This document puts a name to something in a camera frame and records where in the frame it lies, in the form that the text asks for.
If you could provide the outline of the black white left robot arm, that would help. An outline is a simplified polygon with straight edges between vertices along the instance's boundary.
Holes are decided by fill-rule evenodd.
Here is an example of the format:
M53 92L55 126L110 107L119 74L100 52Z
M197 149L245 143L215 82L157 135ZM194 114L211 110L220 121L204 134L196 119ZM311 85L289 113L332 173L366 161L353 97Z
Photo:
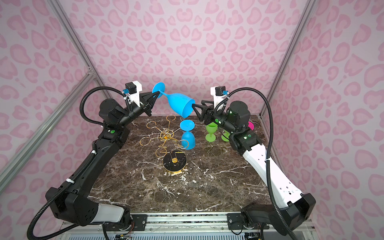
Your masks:
M88 155L91 159L83 161L70 177L73 183L51 204L55 218L78 226L112 223L123 230L131 226L129 208L99 204L88 196L108 162L126 143L130 133L128 124L143 113L150 116L159 95L160 92L139 94L139 102L132 103L132 111L124 109L114 99L101 103L99 115L104 120L104 128L92 143L92 151Z

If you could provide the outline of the green wine glass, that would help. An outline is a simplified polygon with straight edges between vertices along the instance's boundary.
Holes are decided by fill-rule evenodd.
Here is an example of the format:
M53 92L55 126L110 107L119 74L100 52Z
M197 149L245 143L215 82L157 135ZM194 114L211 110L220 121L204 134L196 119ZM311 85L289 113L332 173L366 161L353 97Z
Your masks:
M225 130L223 130L222 131L222 136L221 136L222 140L224 142L229 142L230 141L229 137L230 137L230 133L225 131Z
M217 131L217 129L218 129L218 126L214 122L206 125L206 130L208 132L208 134L206 135L206 140L208 142L211 143L211 142L214 142L216 140L215 132Z

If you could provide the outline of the pink wine glass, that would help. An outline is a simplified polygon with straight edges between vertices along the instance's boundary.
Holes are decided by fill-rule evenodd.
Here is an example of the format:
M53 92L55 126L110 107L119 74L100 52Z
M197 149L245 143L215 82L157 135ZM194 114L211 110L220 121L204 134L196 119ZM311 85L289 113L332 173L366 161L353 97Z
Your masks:
M248 127L249 127L252 131L255 129L255 126L254 126L254 124L253 124L251 121L248 122Z

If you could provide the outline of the blue wine glass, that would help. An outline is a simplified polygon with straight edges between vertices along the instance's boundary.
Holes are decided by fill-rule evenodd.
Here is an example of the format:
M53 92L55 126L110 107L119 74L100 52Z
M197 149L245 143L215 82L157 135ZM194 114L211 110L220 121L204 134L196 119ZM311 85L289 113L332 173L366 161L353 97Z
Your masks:
M164 83L157 83L153 87L152 93L159 92L159 97L166 96L171 109L181 117L187 118L194 111L193 104L196 101L181 93L166 94L165 89Z
M182 146L185 150L191 150L196 146L196 138L192 133L195 123L192 120L184 120L180 123L180 128L184 132L181 138Z

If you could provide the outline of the blue wine glass front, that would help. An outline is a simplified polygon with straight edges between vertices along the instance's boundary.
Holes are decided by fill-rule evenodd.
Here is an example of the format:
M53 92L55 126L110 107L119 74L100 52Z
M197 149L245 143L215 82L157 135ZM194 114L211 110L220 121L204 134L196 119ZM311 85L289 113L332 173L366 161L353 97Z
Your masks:
M166 94L165 89L164 83L157 83L153 87L152 93L159 92L159 97L166 96L171 109L181 117L187 118L194 111L193 104L196 101L181 93Z

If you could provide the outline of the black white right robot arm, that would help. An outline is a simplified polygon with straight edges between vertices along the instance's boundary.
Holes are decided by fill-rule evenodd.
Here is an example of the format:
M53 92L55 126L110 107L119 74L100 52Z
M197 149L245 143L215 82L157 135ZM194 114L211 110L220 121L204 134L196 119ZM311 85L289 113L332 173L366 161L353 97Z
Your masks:
M214 123L230 134L231 147L254 168L268 188L271 204L252 203L242 208L243 226L271 225L279 234L295 239L293 231L310 217L316 200L311 194L303 194L271 158L260 137L249 127L248 106L234 101L220 113L212 101L202 101L192 108L205 125Z

